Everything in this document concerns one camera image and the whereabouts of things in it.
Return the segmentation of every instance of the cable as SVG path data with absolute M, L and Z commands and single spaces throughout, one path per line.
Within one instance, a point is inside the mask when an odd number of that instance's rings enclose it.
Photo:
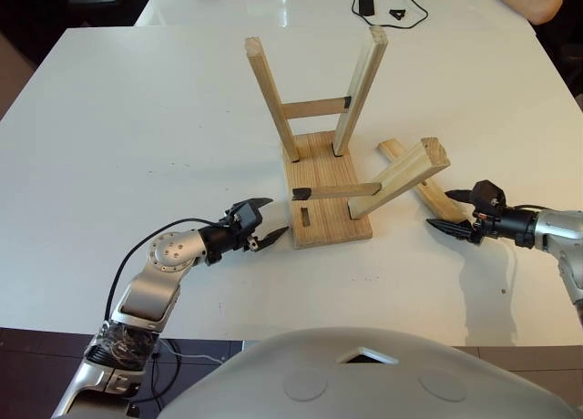
M 113 296 L 116 293 L 116 288 L 118 286 L 119 277 L 121 276 L 121 272 L 124 270 L 124 267 L 126 267 L 126 264 L 128 263 L 129 257 L 131 257 L 134 254 L 134 252 L 136 250 L 138 250 L 146 241 L 150 240 L 153 237 L 156 237 L 163 230 L 167 230 L 168 228 L 172 228 L 173 226 L 179 225 L 180 223 L 185 223 L 187 221 L 196 221 L 198 223 L 204 223 L 205 225 L 217 226 L 217 227 L 224 228 L 223 225 L 221 225 L 220 223 L 215 223 L 213 221 L 208 221 L 208 220 L 204 220 L 204 219 L 190 218 L 190 219 L 176 220 L 176 221 L 173 221 L 172 223 L 169 223 L 166 226 L 163 226 L 159 230 L 155 230 L 154 232 L 149 234 L 144 240 L 142 240 L 136 246 L 131 248 L 131 250 L 128 252 L 128 254 L 124 257 L 121 264 L 119 264 L 118 271 L 116 272 L 116 276 L 114 277 L 113 282 L 111 283 L 111 287 L 109 288 L 109 295 L 107 297 L 107 305 L 106 305 L 106 311 L 105 311 L 105 317 L 104 317 L 105 321 L 108 321 L 109 318 L 111 317 L 111 302 L 113 301 Z
M 417 20 L 415 23 L 413 23 L 410 26 L 396 26 L 396 25 L 376 25 L 374 23 L 371 23 L 370 21 L 368 21 L 366 19 L 366 17 L 364 15 L 361 15 L 360 12 L 356 12 L 354 10 L 354 5 L 356 4 L 356 0 L 353 0 L 353 5 L 351 7 L 351 10 L 353 11 L 353 14 L 355 14 L 356 16 L 359 16 L 362 18 L 362 20 L 364 20 L 364 22 L 369 25 L 369 26 L 380 26 L 380 27 L 391 27 L 393 29 L 413 29 L 415 26 L 417 26 L 419 23 L 421 23 L 422 21 L 425 21 L 427 19 L 427 17 L 429 16 L 429 13 L 427 12 L 426 9 L 424 9 L 421 5 L 419 5 L 417 2 L 415 2 L 415 0 L 411 0 L 413 2 L 413 4 L 415 6 L 417 6 L 419 9 L 421 9 L 423 12 L 425 12 L 425 16 L 419 18 L 419 20 Z
M 168 342 L 172 345 L 174 352 L 180 353 L 180 347 L 179 347 L 177 342 L 174 342 L 173 340 L 168 340 Z M 176 360 L 176 369 L 174 370 L 174 375 L 172 375 L 172 378 L 170 379 L 170 381 L 166 385 L 166 387 L 164 387 L 164 389 L 161 392 L 157 392 L 156 396 L 150 396 L 149 398 L 138 399 L 136 401 L 132 401 L 131 402 L 132 404 L 141 404 L 141 403 L 146 403 L 148 401 L 154 401 L 155 399 L 159 399 L 162 396 L 164 396 L 166 393 L 168 393 L 170 388 L 172 388 L 172 386 L 176 382 L 176 380 L 179 376 L 179 373 L 180 373 L 180 369 L 182 367 L 182 358 L 176 354 L 174 354 L 174 358 Z
M 178 357 L 184 357 L 184 358 L 205 358 L 207 360 L 210 360 L 212 362 L 218 363 L 218 364 L 224 364 L 224 362 L 222 360 L 219 360 L 218 358 L 214 358 L 211 357 L 210 355 L 205 355 L 205 354 L 196 354 L 196 355 L 188 355 L 185 353 L 177 353 L 176 351 L 173 351 L 172 348 L 169 347 L 169 345 L 162 339 L 160 339 L 160 342 L 166 346 L 166 349 L 169 350 L 170 353 L 177 355 Z
M 152 392 L 152 399 L 154 401 L 156 401 L 156 406 L 158 407 L 158 411 L 161 412 L 162 411 L 162 405 L 160 405 L 160 401 L 159 401 L 159 394 L 158 392 L 156 392 L 156 381 L 157 379 L 154 378 L 154 373 L 156 373 L 156 370 L 158 369 L 158 355 L 154 354 L 152 356 L 152 374 L 150 375 L 150 391 Z
M 532 210 L 550 210 L 550 208 L 547 207 L 540 207 L 538 205 L 530 205 L 530 204 L 525 204 L 525 205 L 516 205 L 515 207 L 513 207 L 515 210 L 524 210 L 526 208 L 530 208 Z

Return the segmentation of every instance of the small black object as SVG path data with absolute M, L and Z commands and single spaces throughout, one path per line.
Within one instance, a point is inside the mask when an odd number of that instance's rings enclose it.
M 404 17 L 405 12 L 406 11 L 404 9 L 391 9 L 389 11 L 389 14 L 394 16 L 397 20 L 401 21 Z
M 374 0 L 358 0 L 358 13 L 362 16 L 374 15 Z
M 464 220 L 460 223 L 453 223 L 449 220 L 427 219 L 427 223 L 447 235 L 456 237 L 458 240 L 471 241 L 474 238 L 474 229 L 468 220 Z
M 303 187 L 300 189 L 292 189 L 291 194 L 293 195 L 291 197 L 291 200 L 307 200 L 312 195 L 312 189 L 309 187 Z

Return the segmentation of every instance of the light wood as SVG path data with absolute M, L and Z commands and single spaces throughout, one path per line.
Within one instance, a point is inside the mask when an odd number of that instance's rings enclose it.
M 351 184 L 351 185 L 336 185 L 330 187 L 302 187 L 299 190 L 306 191 L 307 197 L 305 199 L 296 199 L 294 195 L 291 200 L 315 200 L 315 199 L 334 199 L 334 198 L 348 198 L 353 196 L 371 196 L 381 189 L 379 182 L 368 182 L 365 184 Z
M 348 111 L 348 106 L 346 105 L 348 102 L 350 102 L 348 97 L 336 97 L 310 100 L 308 102 L 284 103 L 283 115 L 290 119 L 341 114 Z
M 245 40 L 245 50 L 247 51 L 247 58 L 255 73 L 257 82 L 265 97 L 265 103 L 271 112 L 273 123 L 280 134 L 283 149 L 291 161 L 299 159 L 298 149 L 293 142 L 293 134 L 290 129 L 290 124 L 283 114 L 283 107 L 281 105 L 280 95 L 275 86 L 275 81 L 271 75 L 270 66 L 267 63 L 267 58 L 263 52 L 263 46 L 258 37 L 247 38 Z
M 299 187 L 357 184 L 350 152 L 336 158 L 332 152 L 334 132 L 316 132 L 295 137 L 300 160 L 284 160 L 290 192 Z M 368 217 L 351 220 L 347 198 L 290 202 L 296 248 L 309 248 L 373 236 Z
M 379 150 L 391 162 L 395 162 L 405 153 L 403 145 L 394 138 L 380 143 Z M 466 220 L 464 211 L 445 195 L 433 179 L 423 180 L 415 185 L 413 190 L 438 219 L 450 220 L 454 223 Z
M 334 135 L 334 154 L 339 157 L 348 148 L 348 142 L 354 132 L 354 126 L 363 110 L 364 100 L 373 84 L 376 70 L 383 59 L 388 44 L 386 33 L 380 26 L 371 26 L 370 40 L 361 51 L 354 69 L 353 78 L 348 86 L 348 96 L 352 98 L 348 112 L 340 115 Z
M 363 217 L 447 167 L 449 159 L 439 140 L 423 138 L 373 179 L 373 182 L 381 182 L 383 185 L 378 193 L 348 200 L 351 217 L 353 219 Z

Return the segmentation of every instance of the wooden stool leg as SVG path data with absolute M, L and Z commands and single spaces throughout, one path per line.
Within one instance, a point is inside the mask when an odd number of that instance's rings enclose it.
M 298 148 L 293 140 L 290 124 L 283 113 L 280 94 L 277 92 L 277 87 L 271 75 L 270 66 L 267 63 L 260 39 L 258 37 L 247 38 L 245 40 L 245 50 L 247 51 L 247 58 L 249 59 L 253 73 L 255 73 L 255 77 L 261 88 L 261 93 L 265 97 L 265 103 L 267 103 L 267 107 L 271 112 L 275 127 L 280 134 L 285 153 L 291 162 L 298 161 L 300 159 Z
M 396 139 L 387 139 L 379 144 L 379 150 L 390 162 L 395 162 L 406 153 L 403 145 Z M 438 219 L 454 223 L 466 220 L 464 211 L 456 202 L 449 199 L 433 179 L 428 178 L 413 187 L 417 196 Z
M 383 59 L 384 50 L 388 44 L 386 33 L 380 26 L 370 27 L 371 40 L 363 47 L 353 73 L 353 79 L 348 87 L 351 97 L 348 111 L 341 114 L 334 134 L 334 155 L 340 157 L 346 151 L 353 134 L 354 126 L 363 110 L 364 100 L 373 84 L 376 70 Z
M 423 138 L 373 179 L 373 182 L 380 182 L 383 186 L 378 193 L 348 199 L 351 218 L 361 218 L 447 167 L 449 159 L 439 140 Z

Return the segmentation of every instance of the wooden stick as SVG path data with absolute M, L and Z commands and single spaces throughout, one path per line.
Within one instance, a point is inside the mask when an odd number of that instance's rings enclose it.
M 365 198 L 348 199 L 350 216 L 359 219 L 384 203 L 411 189 L 422 180 L 449 166 L 445 149 L 437 138 L 423 138 L 414 148 L 405 152 L 391 166 L 382 171 L 373 182 L 381 182 L 381 190 Z
M 265 103 L 267 103 L 267 107 L 271 112 L 273 123 L 275 123 L 275 127 L 280 134 L 285 153 L 291 162 L 298 161 L 300 160 L 298 148 L 293 140 L 293 134 L 291 133 L 292 130 L 290 129 L 288 120 L 283 114 L 280 95 L 277 92 L 277 87 L 271 75 L 270 66 L 267 63 L 260 39 L 256 36 L 247 38 L 245 40 L 245 50 L 247 51 L 247 58 L 249 59 L 253 73 L 255 73 L 255 77 L 261 88 L 261 93 L 263 93 L 263 97 L 265 98 Z
M 379 150 L 391 162 L 398 160 L 405 153 L 403 145 L 394 138 L 380 143 Z M 466 220 L 464 211 L 445 195 L 433 179 L 428 178 L 422 181 L 415 185 L 413 190 L 438 219 L 450 220 L 454 223 Z
M 371 196 L 381 189 L 379 182 L 367 184 L 335 185 L 330 187 L 302 187 L 293 189 L 291 200 L 350 198 Z
M 334 155 L 340 157 L 348 147 L 350 137 L 354 132 L 354 126 L 363 110 L 364 100 L 373 84 L 376 70 L 383 59 L 384 50 L 388 41 L 386 33 L 380 26 L 371 26 L 371 40 L 363 47 L 361 55 L 356 63 L 353 79 L 348 87 L 348 96 L 352 98 L 348 112 L 341 114 L 336 125 L 334 135 Z
M 283 115 L 290 119 L 341 114 L 348 111 L 350 100 L 349 97 L 337 97 L 310 100 L 309 102 L 284 103 Z

